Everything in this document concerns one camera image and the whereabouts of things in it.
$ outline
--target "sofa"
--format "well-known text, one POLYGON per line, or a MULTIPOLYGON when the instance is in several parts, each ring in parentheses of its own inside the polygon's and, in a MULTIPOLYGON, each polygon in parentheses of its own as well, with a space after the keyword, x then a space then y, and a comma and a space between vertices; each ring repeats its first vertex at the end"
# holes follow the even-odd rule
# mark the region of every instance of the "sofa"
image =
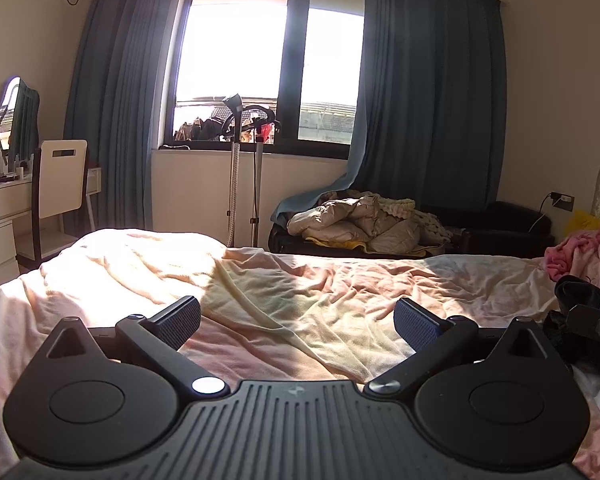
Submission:
MULTIPOLYGON (((451 243, 445 248, 447 254, 535 258, 543 256, 547 247, 555 245, 555 238, 551 234, 551 219, 536 210, 519 205, 494 202, 481 212, 434 206, 423 206, 420 209, 436 215, 443 226, 455 233, 451 243)), ((330 258, 414 259, 413 256, 399 254, 368 254, 360 248, 348 250, 321 247, 306 242, 301 237, 291 236, 285 228, 276 224, 269 233, 269 251, 330 258)))

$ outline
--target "blue curtain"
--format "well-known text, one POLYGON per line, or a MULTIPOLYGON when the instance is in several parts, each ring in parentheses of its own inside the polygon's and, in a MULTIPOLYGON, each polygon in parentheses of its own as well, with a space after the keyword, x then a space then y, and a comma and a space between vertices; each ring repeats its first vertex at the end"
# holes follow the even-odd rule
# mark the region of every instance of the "blue curtain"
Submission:
MULTIPOLYGON (((150 127, 171 0, 94 0, 82 34, 64 125, 102 168, 97 227, 151 228, 150 127)), ((84 218, 65 215, 68 232, 84 218)))
POLYGON ((498 0, 365 0, 363 73, 347 174, 282 201, 272 221, 352 187, 420 207, 495 200, 506 119, 498 0))

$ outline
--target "vanity table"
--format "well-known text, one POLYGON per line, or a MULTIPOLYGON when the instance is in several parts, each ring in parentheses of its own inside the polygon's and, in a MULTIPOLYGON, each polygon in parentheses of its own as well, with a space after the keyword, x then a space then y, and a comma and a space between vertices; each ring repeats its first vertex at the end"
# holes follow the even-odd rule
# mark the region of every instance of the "vanity table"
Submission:
MULTIPOLYGON (((93 213, 90 196, 100 192, 102 177, 100 168, 91 168, 87 173, 87 208, 91 228, 93 213)), ((16 262, 16 247, 12 221, 31 211, 31 176, 23 180, 0 184, 0 285, 20 275, 16 262)))

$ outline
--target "pink bedsheet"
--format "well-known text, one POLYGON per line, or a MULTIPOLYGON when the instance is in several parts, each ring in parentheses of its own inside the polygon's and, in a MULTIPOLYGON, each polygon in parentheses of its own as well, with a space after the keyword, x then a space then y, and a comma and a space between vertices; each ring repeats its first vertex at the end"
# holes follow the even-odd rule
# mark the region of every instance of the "pink bedsheet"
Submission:
MULTIPOLYGON (((203 308, 181 352, 232 387, 243 378, 364 383, 411 354, 393 308, 411 296, 481 326, 557 307, 540 261, 499 256, 333 260, 229 250, 196 234, 104 230, 0 287, 0 473, 16 455, 2 426, 14 382, 61 317, 112 326, 192 294, 203 308)), ((600 378, 578 370, 592 426, 575 463, 600 480, 600 378)))

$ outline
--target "yellow cloth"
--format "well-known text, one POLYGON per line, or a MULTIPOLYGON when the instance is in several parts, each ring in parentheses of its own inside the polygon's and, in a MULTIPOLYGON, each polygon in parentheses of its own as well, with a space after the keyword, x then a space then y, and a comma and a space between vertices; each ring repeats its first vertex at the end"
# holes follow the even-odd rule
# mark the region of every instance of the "yellow cloth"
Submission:
POLYGON ((576 209, 567 227, 564 228, 564 236, 567 237, 575 231, 597 231, 598 229, 600 229, 600 218, 590 215, 582 209, 576 209))
MULTIPOLYGON (((318 240, 318 238, 313 238, 311 236, 308 236, 307 238, 305 238, 305 240, 308 240, 316 245, 320 245, 321 247, 333 247, 335 249, 355 249, 356 247, 362 247, 362 250, 365 251, 365 253, 374 254, 373 251, 370 251, 368 249, 368 247, 366 246, 366 244, 364 242, 359 242, 359 241, 326 242, 324 240, 318 240)), ((418 257, 424 258, 427 255, 427 249, 435 249, 438 246, 431 246, 431 247, 416 246, 416 247, 418 249, 410 251, 409 253, 405 254, 404 256, 418 256, 418 257)))

